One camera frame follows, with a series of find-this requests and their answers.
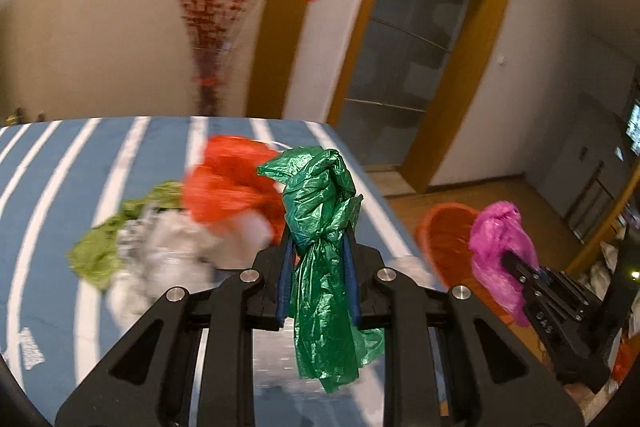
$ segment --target baseboard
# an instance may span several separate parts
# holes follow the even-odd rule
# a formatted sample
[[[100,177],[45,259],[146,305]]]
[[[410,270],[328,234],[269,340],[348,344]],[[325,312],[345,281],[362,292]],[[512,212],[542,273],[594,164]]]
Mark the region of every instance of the baseboard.
[[[515,180],[519,178],[524,178],[524,172],[520,172],[518,174],[507,174],[506,176],[496,176],[495,178],[483,178],[481,180],[473,180],[469,182],[450,183],[446,185],[431,185],[427,188],[425,193],[430,194],[431,192],[442,192],[443,190],[455,190],[456,188],[474,187],[476,185],[482,185],[485,183]]]

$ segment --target blue and white striped tablecloth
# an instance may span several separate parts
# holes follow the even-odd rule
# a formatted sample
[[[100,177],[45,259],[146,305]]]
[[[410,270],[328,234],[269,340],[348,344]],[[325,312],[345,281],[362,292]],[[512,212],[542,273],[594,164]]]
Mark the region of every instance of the blue and white striped tablecloth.
[[[115,213],[121,199],[139,198],[160,182],[181,179],[214,134],[276,146],[336,148],[364,195],[357,240],[380,250],[387,263],[419,256],[353,155],[324,124],[136,117],[2,128],[0,349],[18,383],[51,422],[76,383],[119,337],[103,295],[78,282],[66,252],[92,225]],[[316,384],[297,379],[294,358],[274,352],[278,360],[270,360],[267,343],[281,335],[282,349],[289,349],[290,331],[261,334],[255,340],[257,367],[264,372],[255,376],[258,427],[382,425],[380,363],[363,371],[356,384],[327,396]]]

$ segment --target orange basket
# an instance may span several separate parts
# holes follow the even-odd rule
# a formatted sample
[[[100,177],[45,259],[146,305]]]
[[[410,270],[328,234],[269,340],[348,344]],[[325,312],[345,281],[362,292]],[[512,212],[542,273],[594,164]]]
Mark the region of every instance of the orange basket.
[[[482,300],[505,324],[513,318],[476,280],[471,272],[469,233],[480,212],[462,203],[441,203],[431,207],[415,231],[422,256],[431,261],[447,288],[463,284]]]

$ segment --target glass door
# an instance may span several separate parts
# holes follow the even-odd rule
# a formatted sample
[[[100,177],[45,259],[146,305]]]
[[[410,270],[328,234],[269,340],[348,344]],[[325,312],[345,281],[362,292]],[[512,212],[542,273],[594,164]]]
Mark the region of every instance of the glass door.
[[[365,166],[402,163],[465,16],[467,0],[376,0],[337,132]]]

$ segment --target blue gripper pad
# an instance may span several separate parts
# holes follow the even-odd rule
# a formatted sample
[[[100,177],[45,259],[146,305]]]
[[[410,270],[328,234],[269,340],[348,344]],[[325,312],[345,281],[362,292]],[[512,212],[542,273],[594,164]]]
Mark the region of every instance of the blue gripper pad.
[[[287,246],[285,247],[284,257],[282,259],[282,269],[280,270],[280,279],[278,281],[278,301],[276,303],[276,320],[280,327],[284,325],[284,319],[289,314],[289,302],[291,300],[291,276],[293,273],[293,263],[295,262],[296,248],[293,245],[293,239],[289,235]]]
[[[360,291],[353,263],[353,252],[347,233],[342,235],[342,265],[344,267],[344,291],[347,297],[347,308],[351,323],[357,328],[360,325]]]

